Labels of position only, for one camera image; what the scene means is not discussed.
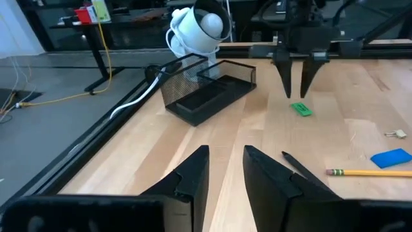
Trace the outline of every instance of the blue sponge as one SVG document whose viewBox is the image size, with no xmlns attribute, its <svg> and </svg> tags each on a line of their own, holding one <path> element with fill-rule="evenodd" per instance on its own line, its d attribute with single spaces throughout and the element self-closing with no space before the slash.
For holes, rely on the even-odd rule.
<svg viewBox="0 0 412 232">
<path fill-rule="evenodd" d="M 403 164 L 412 160 L 412 155 L 403 150 L 402 148 L 376 154 L 371 157 L 374 162 L 380 168 L 387 168 L 397 164 Z"/>
</svg>

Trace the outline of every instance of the wire mesh organizer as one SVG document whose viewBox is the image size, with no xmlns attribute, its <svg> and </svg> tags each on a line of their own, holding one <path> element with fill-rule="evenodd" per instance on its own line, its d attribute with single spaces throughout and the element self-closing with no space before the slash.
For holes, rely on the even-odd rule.
<svg viewBox="0 0 412 232">
<path fill-rule="evenodd" d="M 177 64 L 177 71 L 164 71 Z M 209 66 L 207 57 L 193 53 L 157 69 L 166 109 L 193 126 L 256 87 L 256 67 L 226 60 Z"/>
</svg>

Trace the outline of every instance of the concrete floor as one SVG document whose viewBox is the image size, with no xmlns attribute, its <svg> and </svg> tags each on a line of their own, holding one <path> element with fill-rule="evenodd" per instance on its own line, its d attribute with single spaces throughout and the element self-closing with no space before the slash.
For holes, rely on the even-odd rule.
<svg viewBox="0 0 412 232">
<path fill-rule="evenodd" d="M 89 52 L 53 53 L 28 58 L 31 81 L 43 95 L 32 102 L 44 102 L 82 93 L 100 78 L 97 68 L 47 68 L 52 66 L 96 67 Z M 147 66 L 174 59 L 169 52 L 116 52 L 113 66 Z M 17 60 L 25 73 L 25 57 Z M 16 74 L 9 59 L 0 60 L 0 88 L 12 88 Z M 24 76 L 19 75 L 20 89 Z M 82 135 L 144 78 L 143 69 L 126 69 L 115 75 L 103 94 L 11 111 L 13 119 L 0 124 L 0 205 Z"/>
</svg>

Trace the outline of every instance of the green eraser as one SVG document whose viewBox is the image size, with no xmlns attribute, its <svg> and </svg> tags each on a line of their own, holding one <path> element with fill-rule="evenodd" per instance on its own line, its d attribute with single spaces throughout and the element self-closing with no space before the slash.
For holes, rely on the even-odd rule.
<svg viewBox="0 0 412 232">
<path fill-rule="evenodd" d="M 297 102 L 297 103 L 293 103 L 291 104 L 291 106 L 293 107 L 293 109 L 295 109 L 300 115 L 302 115 L 303 117 L 309 116 L 312 114 L 312 111 L 309 110 L 309 108 L 307 108 L 303 103 L 301 102 Z"/>
</svg>

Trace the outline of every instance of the wooden table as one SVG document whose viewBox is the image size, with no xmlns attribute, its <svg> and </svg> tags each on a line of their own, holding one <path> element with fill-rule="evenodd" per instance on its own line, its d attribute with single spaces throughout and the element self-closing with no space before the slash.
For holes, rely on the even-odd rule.
<svg viewBox="0 0 412 232">
<path fill-rule="evenodd" d="M 151 97 L 85 165 L 62 193 L 138 195 L 202 144 L 210 147 L 210 184 L 204 231 L 255 231 L 243 179 L 246 144 L 290 167 L 291 153 L 343 198 L 412 200 L 412 179 L 327 177 L 327 168 L 378 169 L 370 157 L 404 148 L 412 135 L 412 61 L 333 60 L 299 98 L 302 63 L 294 63 L 292 98 L 269 60 L 236 60 L 257 66 L 257 88 L 197 128 L 165 111 L 160 92 Z M 304 102 L 314 114 L 291 109 Z M 390 169 L 411 170 L 412 163 Z"/>
</svg>

